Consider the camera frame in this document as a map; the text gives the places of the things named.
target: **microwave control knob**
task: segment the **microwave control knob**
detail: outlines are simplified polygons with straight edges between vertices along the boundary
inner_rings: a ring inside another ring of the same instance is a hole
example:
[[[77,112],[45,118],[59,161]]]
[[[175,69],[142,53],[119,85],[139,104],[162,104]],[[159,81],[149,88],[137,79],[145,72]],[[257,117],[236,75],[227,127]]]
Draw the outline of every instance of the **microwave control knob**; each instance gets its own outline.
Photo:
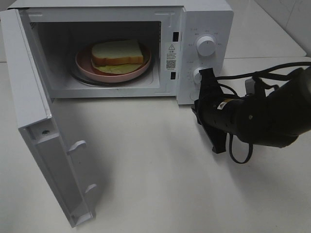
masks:
[[[195,69],[193,72],[193,81],[195,84],[201,84],[202,77],[199,71],[202,69],[205,69],[205,68],[200,67],[200,68]]]
[[[203,57],[208,57],[215,52],[216,39],[212,35],[203,35],[196,42],[198,53]]]

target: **white table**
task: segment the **white table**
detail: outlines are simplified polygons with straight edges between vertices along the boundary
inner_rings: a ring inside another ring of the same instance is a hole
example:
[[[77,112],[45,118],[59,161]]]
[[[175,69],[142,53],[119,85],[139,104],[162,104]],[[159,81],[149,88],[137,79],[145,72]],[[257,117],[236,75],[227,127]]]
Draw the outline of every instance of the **white table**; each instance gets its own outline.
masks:
[[[311,59],[227,59],[223,74],[295,61]],[[72,229],[16,129],[6,64],[0,74],[0,232],[310,232],[311,132],[284,149],[255,146],[241,166],[211,152],[174,98],[54,102],[69,143],[88,142],[77,159],[104,179],[96,219]],[[242,83],[230,84],[242,94]]]
[[[254,0],[227,1],[235,14],[226,58],[306,56],[300,46]],[[3,62],[6,59],[1,33],[0,30],[0,62]]]

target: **label sticker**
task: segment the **label sticker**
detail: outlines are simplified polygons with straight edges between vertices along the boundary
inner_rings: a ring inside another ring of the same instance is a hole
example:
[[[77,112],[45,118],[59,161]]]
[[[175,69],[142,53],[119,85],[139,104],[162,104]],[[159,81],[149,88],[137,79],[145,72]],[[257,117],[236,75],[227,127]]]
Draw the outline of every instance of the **label sticker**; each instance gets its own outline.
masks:
[[[218,110],[223,110],[223,108],[225,107],[225,105],[227,104],[227,103],[229,103],[230,101],[232,101],[233,99],[226,99],[226,100],[224,100],[223,102],[221,102],[219,105],[218,105],[218,107],[217,107],[217,109]]]
[[[169,71],[177,70],[180,46],[178,42],[165,43],[165,69]]]

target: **control panel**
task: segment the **control panel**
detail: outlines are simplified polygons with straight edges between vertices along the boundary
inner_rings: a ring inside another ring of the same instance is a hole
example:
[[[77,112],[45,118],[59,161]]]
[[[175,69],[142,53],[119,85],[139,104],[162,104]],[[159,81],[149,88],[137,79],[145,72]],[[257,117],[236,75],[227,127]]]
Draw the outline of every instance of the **control panel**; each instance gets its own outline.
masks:
[[[180,54],[178,104],[192,104],[198,99],[201,69],[214,68],[215,74],[220,73],[232,19],[232,11],[187,12]]]

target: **bread slice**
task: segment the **bread slice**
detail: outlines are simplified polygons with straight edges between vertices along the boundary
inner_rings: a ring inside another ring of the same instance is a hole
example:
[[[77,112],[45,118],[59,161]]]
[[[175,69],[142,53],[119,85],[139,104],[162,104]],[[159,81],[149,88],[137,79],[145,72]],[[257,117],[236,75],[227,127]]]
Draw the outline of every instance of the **bread slice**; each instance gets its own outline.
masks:
[[[98,66],[142,64],[143,60],[137,40],[105,42],[92,48],[92,61]]]
[[[108,74],[127,74],[137,70],[141,67],[141,64],[121,64],[114,66],[97,66],[92,61],[93,68],[99,70],[100,72],[108,73]]]

